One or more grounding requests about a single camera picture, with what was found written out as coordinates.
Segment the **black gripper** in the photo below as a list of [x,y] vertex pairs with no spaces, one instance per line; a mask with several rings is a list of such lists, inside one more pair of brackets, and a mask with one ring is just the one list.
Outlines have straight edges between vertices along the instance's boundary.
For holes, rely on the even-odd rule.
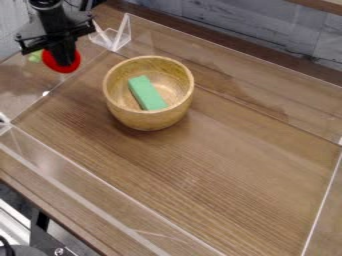
[[33,6],[32,20],[14,32],[22,55],[44,49],[44,61],[69,66],[74,61],[74,41],[94,31],[93,16],[66,11],[62,6]]

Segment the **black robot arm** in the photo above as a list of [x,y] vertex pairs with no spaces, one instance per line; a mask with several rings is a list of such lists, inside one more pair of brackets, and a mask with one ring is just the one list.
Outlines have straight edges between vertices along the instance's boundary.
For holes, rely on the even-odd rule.
[[32,21],[14,34],[22,55],[45,50],[58,67],[76,63],[76,41],[96,31],[93,16],[66,11],[62,0],[28,0],[34,10]]

